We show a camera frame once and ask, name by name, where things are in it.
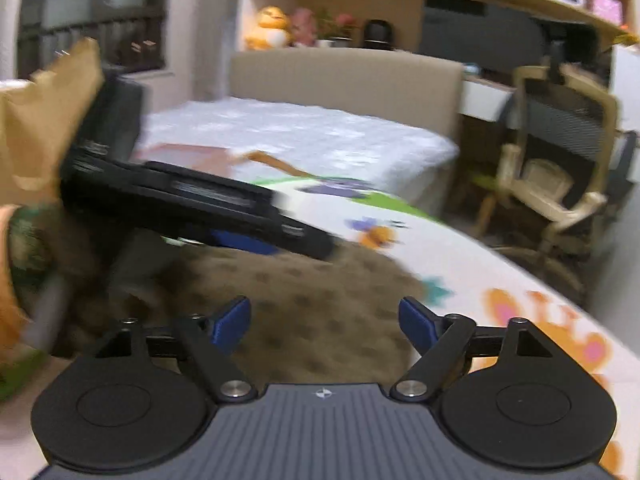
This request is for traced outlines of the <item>yellow duck plush toy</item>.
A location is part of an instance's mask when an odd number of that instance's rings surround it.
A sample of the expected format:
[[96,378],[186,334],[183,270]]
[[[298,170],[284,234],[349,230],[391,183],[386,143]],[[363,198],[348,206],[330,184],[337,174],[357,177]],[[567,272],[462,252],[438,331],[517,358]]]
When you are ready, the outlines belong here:
[[277,6],[265,6],[256,16],[254,27],[244,38],[250,51],[265,51],[288,47],[292,42],[291,23]]

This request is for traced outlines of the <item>green wooden stool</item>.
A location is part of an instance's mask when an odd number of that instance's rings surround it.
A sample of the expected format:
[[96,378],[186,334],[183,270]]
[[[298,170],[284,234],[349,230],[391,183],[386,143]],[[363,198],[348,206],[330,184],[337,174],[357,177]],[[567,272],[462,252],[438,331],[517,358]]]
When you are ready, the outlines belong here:
[[497,203],[496,178],[478,169],[467,169],[454,187],[449,212],[460,217],[477,207],[470,233],[472,237],[482,238],[488,232]]

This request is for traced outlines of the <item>black computer monitor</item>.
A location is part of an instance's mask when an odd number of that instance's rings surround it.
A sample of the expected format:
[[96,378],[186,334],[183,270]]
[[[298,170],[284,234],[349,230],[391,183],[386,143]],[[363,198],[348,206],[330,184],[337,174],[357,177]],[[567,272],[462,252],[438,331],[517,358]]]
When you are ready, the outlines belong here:
[[509,73],[537,64],[559,42],[569,63],[590,64],[600,39],[592,25],[541,18],[477,0],[424,0],[419,52]]

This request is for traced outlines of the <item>pink cardboard box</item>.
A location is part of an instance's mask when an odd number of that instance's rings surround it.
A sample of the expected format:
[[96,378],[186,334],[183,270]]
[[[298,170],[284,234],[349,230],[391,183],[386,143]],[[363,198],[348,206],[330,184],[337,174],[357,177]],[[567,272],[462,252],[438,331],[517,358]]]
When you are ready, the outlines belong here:
[[132,154],[134,162],[163,162],[194,171],[231,178],[244,159],[228,148],[216,146],[159,143],[149,148],[137,148]]

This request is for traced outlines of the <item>beige padded headboard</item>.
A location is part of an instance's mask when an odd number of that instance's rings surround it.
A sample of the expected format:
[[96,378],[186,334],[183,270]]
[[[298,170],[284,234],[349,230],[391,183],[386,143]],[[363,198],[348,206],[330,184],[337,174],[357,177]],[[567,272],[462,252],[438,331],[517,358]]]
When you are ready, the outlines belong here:
[[459,141],[463,66],[442,58],[355,48],[238,52],[229,91],[379,117]]

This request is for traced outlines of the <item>pink plush toy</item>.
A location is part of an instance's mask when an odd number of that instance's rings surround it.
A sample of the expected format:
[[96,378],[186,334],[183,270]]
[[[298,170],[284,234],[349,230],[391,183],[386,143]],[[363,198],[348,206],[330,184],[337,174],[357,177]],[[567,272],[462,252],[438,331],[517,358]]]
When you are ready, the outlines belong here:
[[317,22],[314,12],[298,8],[291,16],[292,38],[295,47],[314,47],[317,40]]

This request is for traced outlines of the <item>beige office chair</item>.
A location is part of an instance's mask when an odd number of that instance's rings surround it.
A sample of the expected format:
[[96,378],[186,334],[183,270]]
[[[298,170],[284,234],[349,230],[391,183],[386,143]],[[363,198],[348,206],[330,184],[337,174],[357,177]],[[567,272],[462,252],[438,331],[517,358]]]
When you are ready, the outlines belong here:
[[497,172],[473,234],[482,238],[497,208],[520,228],[497,252],[550,285],[588,292],[584,266],[634,187],[634,131],[618,130],[620,106],[579,69],[566,39],[553,39],[544,62],[520,66],[497,128]]

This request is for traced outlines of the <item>white desk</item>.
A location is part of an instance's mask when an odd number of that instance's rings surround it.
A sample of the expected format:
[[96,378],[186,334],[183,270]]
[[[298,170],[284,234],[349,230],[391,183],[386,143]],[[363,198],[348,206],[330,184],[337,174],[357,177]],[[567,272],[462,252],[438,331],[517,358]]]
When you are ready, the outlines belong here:
[[[512,93],[511,87],[466,77],[459,113],[484,122],[495,122]],[[618,101],[618,130],[639,133],[639,97],[634,94],[632,85],[628,82],[613,82],[611,93]]]

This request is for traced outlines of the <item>brown paper bag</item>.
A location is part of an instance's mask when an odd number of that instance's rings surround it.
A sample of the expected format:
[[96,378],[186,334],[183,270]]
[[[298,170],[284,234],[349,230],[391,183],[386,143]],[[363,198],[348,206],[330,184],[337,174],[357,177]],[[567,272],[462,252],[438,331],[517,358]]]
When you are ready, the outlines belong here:
[[58,168],[104,81],[96,40],[76,42],[21,88],[1,91],[1,203],[58,198]]

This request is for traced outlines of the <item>brown dotted corduroy garment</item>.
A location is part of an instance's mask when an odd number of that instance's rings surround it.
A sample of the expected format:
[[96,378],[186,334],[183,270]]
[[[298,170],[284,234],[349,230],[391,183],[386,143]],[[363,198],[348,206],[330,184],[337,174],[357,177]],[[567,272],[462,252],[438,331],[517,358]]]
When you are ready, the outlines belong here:
[[64,335],[82,350],[123,318],[162,326],[192,313],[218,313],[231,300],[252,305],[250,328],[232,362],[254,382],[377,382],[391,385],[411,348],[398,304],[420,297],[421,281],[395,260],[338,242],[328,260],[207,246],[161,252],[141,244],[121,271],[130,241],[116,226],[90,230],[55,209],[43,220],[53,259],[74,285]]

